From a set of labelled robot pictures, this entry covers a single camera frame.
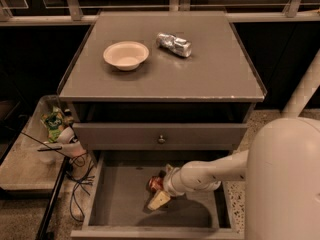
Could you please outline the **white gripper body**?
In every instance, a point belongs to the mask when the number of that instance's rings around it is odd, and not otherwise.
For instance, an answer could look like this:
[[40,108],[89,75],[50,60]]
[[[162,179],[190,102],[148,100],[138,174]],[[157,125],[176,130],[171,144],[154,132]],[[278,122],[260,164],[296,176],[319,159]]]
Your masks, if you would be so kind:
[[179,167],[174,167],[170,173],[166,173],[163,179],[164,190],[173,197],[182,196],[186,193],[186,188],[180,179]]

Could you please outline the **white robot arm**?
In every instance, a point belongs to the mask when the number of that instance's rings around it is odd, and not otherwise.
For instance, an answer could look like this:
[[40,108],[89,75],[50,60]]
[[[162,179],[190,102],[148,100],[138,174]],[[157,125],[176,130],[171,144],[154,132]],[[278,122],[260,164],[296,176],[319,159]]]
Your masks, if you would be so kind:
[[166,168],[152,211],[187,192],[245,180],[245,240],[320,240],[320,121],[301,112],[320,86],[320,51],[283,109],[246,151]]

